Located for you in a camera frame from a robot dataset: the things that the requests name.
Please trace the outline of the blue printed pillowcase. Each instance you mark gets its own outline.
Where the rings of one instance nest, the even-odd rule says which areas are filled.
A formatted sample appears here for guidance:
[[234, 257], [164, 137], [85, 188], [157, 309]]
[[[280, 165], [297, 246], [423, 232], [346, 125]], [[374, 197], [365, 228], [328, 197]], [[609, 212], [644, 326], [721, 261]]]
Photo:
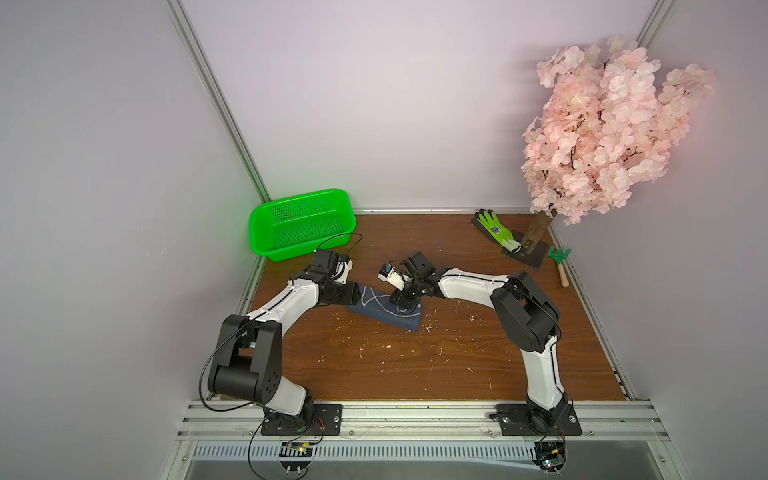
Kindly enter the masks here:
[[409, 332], [416, 332], [421, 325], [423, 307], [417, 305], [412, 310], [400, 310], [390, 301], [390, 296], [367, 285], [358, 285], [359, 299], [346, 309], [357, 315], [397, 327]]

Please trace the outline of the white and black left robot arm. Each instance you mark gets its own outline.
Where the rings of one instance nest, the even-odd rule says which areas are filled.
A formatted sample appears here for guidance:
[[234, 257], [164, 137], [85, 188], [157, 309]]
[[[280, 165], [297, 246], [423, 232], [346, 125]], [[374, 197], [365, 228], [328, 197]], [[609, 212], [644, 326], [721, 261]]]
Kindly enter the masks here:
[[353, 306], [360, 297], [356, 282], [299, 278], [259, 309], [227, 317], [204, 368], [207, 390], [289, 417], [309, 416], [308, 391], [282, 374], [283, 336], [307, 311], [325, 304]]

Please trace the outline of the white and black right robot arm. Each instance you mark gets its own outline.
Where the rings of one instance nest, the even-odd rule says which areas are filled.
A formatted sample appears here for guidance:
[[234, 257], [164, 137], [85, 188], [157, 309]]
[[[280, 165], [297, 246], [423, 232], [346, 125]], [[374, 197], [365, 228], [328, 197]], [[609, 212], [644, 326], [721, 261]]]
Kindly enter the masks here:
[[485, 275], [458, 268], [425, 275], [381, 267], [380, 280], [395, 287], [395, 303], [410, 308], [423, 296], [469, 301], [495, 311], [508, 339], [520, 351], [527, 378], [527, 417], [535, 432], [551, 434], [568, 420], [569, 399], [557, 360], [560, 312], [525, 272]]

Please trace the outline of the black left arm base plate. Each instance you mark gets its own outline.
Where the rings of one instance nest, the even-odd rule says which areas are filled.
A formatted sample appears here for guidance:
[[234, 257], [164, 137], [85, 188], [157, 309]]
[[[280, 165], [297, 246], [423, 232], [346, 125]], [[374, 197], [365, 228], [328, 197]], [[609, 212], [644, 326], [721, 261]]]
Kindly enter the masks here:
[[264, 408], [263, 436], [338, 436], [341, 430], [343, 405], [320, 403], [305, 407], [298, 415], [278, 413]]

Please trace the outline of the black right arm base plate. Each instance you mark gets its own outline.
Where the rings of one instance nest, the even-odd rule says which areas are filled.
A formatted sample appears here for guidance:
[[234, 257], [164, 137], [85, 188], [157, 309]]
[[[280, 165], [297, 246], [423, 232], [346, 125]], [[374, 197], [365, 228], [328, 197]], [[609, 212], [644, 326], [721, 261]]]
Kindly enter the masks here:
[[489, 418], [499, 424], [503, 436], [581, 436], [583, 430], [574, 406], [562, 399], [546, 410], [536, 403], [498, 404]]

